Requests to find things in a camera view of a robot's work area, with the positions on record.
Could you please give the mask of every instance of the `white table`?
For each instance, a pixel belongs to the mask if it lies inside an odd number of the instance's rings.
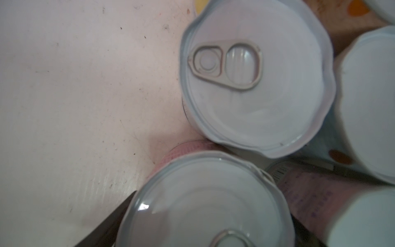
[[[178,82],[192,10],[0,2],[0,246],[74,246],[171,148],[201,138]]]

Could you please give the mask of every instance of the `plastic lid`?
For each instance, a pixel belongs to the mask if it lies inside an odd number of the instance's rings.
[[[328,247],[392,247],[395,189],[366,193],[353,201],[329,231]]]
[[[261,51],[262,76],[253,88],[211,83],[187,65],[196,45],[238,39]],[[210,1],[184,34],[180,81],[185,102],[209,139],[277,158],[301,148],[321,127],[335,95],[332,56],[326,31],[300,0]],[[213,57],[201,59],[201,67],[219,66],[220,55]],[[258,61],[248,47],[236,45],[224,59],[224,72],[234,83],[256,78]]]
[[[395,182],[395,26],[360,36],[336,60],[336,111],[358,163]]]
[[[286,201],[251,163],[217,151],[182,157],[138,192],[117,247],[293,246]]]
[[[380,17],[395,25],[394,0],[364,0]]]

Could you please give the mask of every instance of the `orange spot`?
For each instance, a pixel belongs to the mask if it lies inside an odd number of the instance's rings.
[[[328,154],[334,161],[339,162],[341,164],[351,165],[353,163],[352,158],[350,158],[348,155],[346,155],[340,151],[332,149],[329,151]]]
[[[352,0],[347,8],[347,12],[350,16],[362,16],[369,13],[370,9],[362,0]]]

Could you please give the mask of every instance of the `orange dot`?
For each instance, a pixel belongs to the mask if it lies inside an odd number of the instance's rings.
[[[354,17],[362,16],[369,13],[369,11],[370,9],[362,0],[352,0],[347,9],[348,14]]]
[[[328,154],[334,161],[344,165],[351,165],[353,162],[352,158],[348,155],[334,149],[330,150]]]

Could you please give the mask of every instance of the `pink label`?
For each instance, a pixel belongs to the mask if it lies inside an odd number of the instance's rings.
[[[312,166],[282,162],[269,173],[282,191],[292,215],[322,241],[325,230],[357,193],[374,186]]]
[[[155,166],[154,170],[151,172],[148,178],[152,177],[156,172],[158,172],[160,169],[162,169],[164,166],[166,166],[168,163],[176,158],[190,153],[209,150],[225,151],[225,148],[209,140],[184,142],[173,148],[169,153],[167,153],[163,157],[163,159]]]

